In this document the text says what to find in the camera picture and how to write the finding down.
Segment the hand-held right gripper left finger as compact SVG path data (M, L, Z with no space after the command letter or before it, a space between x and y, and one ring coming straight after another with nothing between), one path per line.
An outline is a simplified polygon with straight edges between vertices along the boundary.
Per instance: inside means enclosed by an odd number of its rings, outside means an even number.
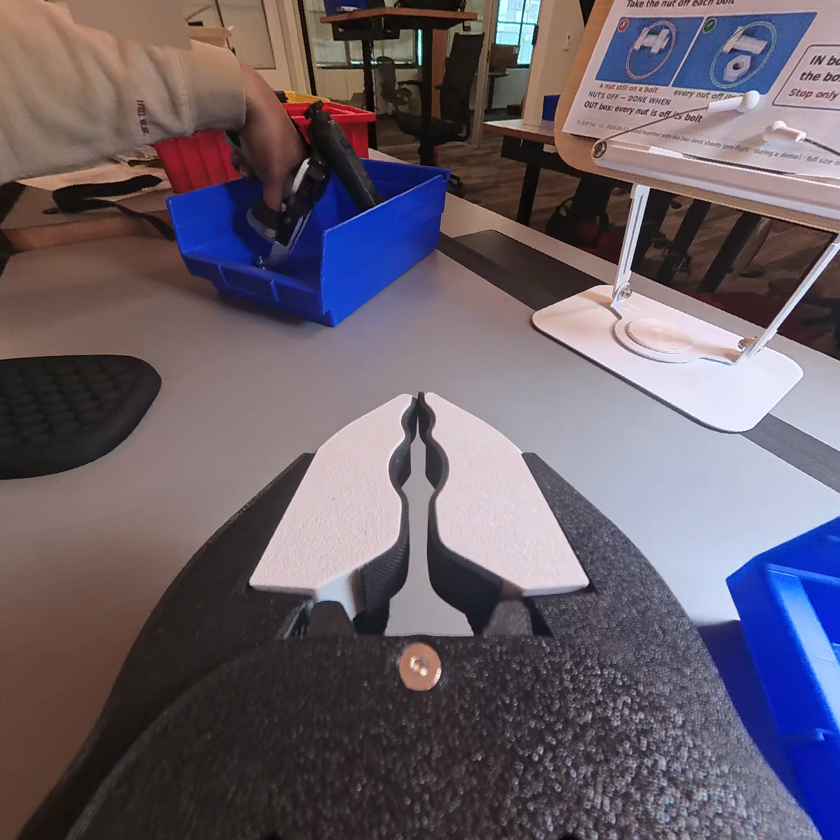
M362 570L401 537L404 495L391 467L411 447L415 404L401 394L318 448L250 576L252 589L337 602L349 617L376 610Z

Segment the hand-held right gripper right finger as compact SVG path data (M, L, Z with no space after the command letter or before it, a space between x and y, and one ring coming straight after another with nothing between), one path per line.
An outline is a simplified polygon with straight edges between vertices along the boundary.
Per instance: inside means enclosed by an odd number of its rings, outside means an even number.
M503 600L588 587L519 447L432 392L421 394L421 438L433 488L427 569L444 602L460 612L492 612Z

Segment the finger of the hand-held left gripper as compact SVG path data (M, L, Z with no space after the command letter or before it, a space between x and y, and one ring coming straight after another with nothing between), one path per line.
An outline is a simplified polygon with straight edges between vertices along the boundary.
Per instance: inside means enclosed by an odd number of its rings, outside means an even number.
M313 206L297 201L275 211L264 200L249 209L249 225L265 242L262 259L288 259L300 240Z

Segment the person's left forearm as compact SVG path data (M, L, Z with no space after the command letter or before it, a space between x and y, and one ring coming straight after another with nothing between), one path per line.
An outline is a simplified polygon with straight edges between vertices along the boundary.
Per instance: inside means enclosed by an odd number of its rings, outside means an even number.
M241 130L253 86L228 49L145 45L79 26L47 2L2 2L2 183Z

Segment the person's left hand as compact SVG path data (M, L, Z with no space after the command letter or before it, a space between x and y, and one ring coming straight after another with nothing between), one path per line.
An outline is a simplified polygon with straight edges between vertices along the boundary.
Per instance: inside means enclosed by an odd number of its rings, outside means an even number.
M264 203L279 211L287 179L305 158L303 142L284 105L255 70L241 66L245 122L232 149L232 166L245 179L263 184Z

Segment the red plastic bin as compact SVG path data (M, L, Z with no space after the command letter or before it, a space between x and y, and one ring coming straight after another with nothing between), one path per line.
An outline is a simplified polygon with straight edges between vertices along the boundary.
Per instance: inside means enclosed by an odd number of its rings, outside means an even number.
M319 103L321 111L341 128L346 144L359 159L360 162L355 166L359 172L364 170L364 161L369 158L369 140L371 130L375 128L375 113L325 99L309 105L282 103L303 138L307 158L328 165L333 173L344 173L342 183L346 184L350 176L350 165L335 164L327 151L309 142L311 121L308 112L312 104ZM239 178L238 171L231 163L234 147L233 138L221 130L198 131L188 137L164 140L154 145L175 193L189 193Z

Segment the black office chair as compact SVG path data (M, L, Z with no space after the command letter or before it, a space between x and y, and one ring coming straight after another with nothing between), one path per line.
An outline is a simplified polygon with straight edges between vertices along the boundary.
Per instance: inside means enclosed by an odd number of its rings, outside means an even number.
M471 110L469 100L478 71L485 35L456 34L445 62L444 78L436 86L439 92L438 117L432 117L428 124L420 115L397 111L397 127L418 143L420 163L435 166L434 153L437 148L465 143L471 135Z

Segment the wooden standing desk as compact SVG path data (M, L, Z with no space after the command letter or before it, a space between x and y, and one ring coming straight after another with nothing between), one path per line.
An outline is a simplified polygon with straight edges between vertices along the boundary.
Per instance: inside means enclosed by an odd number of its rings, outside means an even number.
M477 21L478 14L460 9L420 8L405 6L379 6L372 8L347 7L333 14L325 14L319 21L332 28L335 41L357 41L362 49L364 107L373 112L374 76L372 47L377 40L385 40L394 32L403 30L419 32L423 37L421 79L421 133L419 159L422 165L431 165L434 159L432 145L433 120L433 67L434 36L436 31L448 31L465 23Z

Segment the wooden office desk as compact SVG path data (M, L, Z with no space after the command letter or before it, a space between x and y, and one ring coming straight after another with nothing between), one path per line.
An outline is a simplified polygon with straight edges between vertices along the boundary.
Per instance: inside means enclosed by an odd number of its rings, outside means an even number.
M516 221L528 227L541 172L558 172L568 176L579 176L579 173L566 164L553 145L552 121L541 121L539 124L522 119L488 121L483 123L482 129L501 137L500 156L503 159L526 166Z

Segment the white document stand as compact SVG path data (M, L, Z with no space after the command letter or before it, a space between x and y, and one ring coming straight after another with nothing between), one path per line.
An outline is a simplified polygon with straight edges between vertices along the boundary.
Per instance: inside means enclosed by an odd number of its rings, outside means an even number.
M605 137L564 131L613 2L597 2L559 101L554 145L579 171L632 185L613 284L583 291L532 317L533 326L701 425L749 431L802 378L766 345L838 253L838 124L814 137L786 120L748 134L760 96L737 97ZM743 338L632 289L632 263L652 189L833 233L791 298L758 336Z

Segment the light wooden board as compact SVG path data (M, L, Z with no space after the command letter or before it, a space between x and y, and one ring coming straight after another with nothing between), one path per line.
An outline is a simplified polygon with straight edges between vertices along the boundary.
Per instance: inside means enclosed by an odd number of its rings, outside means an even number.
M131 213L114 206L82 213L62 213L53 199L53 192L61 187L85 184L112 186L139 175L158 177L160 183L126 196L106 196L106 200L128 208ZM168 224L170 217L166 200L172 194L162 169L124 163L102 164L86 170L3 184L2 255L125 236L162 238L163 234L138 214L149 215Z

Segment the black wrist rest pad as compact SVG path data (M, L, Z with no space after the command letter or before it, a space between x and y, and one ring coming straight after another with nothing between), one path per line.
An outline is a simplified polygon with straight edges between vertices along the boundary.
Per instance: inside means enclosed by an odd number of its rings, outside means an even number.
M51 476L120 446L161 390L145 360L69 354L1 361L1 479Z

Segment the printed instruction sheet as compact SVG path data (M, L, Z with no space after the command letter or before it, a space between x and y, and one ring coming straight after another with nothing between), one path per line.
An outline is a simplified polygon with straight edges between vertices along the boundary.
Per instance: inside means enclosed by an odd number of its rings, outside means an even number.
M604 137L749 91L747 133L838 124L839 2L613 2L563 126Z

